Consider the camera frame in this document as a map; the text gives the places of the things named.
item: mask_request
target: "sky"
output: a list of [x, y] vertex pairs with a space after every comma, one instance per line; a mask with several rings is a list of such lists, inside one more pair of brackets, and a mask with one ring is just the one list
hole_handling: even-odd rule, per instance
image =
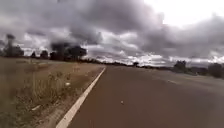
[[6, 33], [30, 54], [68, 40], [90, 58], [141, 65], [224, 63], [221, 0], [1, 0]]

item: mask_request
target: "asphalt road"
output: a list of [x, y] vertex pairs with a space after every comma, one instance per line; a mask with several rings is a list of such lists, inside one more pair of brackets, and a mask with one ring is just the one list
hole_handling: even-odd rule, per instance
[[207, 77], [107, 67], [69, 128], [224, 128], [223, 86]]

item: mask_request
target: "field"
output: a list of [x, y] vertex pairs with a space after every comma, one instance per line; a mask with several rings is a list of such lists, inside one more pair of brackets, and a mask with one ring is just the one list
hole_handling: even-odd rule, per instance
[[[0, 58], [0, 62], [1, 128], [36, 127], [52, 122], [51, 118], [55, 124], [103, 68], [31, 59]], [[57, 117], [49, 116], [58, 108], [63, 109]]]

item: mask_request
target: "dark cloud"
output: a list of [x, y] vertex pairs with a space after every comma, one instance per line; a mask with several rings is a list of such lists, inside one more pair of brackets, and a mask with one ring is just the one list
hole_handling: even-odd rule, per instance
[[132, 61], [131, 56], [147, 60], [153, 54], [164, 60], [151, 63], [168, 65], [170, 56], [224, 55], [221, 17], [181, 30], [162, 24], [164, 16], [143, 0], [2, 0], [0, 15], [0, 35], [13, 33], [28, 48], [43, 49], [49, 40], [64, 39], [85, 45], [93, 57]]

